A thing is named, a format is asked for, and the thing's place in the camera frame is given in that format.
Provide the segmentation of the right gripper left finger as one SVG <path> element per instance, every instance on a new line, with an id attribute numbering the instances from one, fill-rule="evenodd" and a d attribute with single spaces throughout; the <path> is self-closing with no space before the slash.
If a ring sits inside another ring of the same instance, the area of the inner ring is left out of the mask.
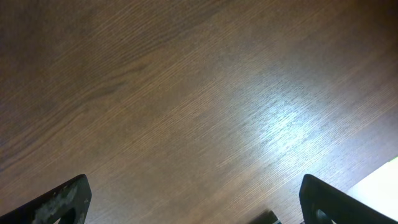
<path id="1" fill-rule="evenodd" d="M 1 216 L 1 224 L 84 224 L 91 197 L 88 178 L 80 174 Z"/>

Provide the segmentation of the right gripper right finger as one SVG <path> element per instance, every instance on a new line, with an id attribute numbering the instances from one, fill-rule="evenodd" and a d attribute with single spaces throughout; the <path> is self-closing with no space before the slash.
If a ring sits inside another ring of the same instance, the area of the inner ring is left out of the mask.
<path id="1" fill-rule="evenodd" d="M 304 175 L 299 199 L 305 224 L 397 224 L 314 175 Z"/>

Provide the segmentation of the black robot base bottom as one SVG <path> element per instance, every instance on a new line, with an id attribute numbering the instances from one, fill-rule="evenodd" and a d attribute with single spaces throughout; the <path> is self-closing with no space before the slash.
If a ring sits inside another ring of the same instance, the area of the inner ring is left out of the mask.
<path id="1" fill-rule="evenodd" d="M 248 224 L 281 224 L 281 221 L 272 210 L 266 210 L 248 222 Z"/>

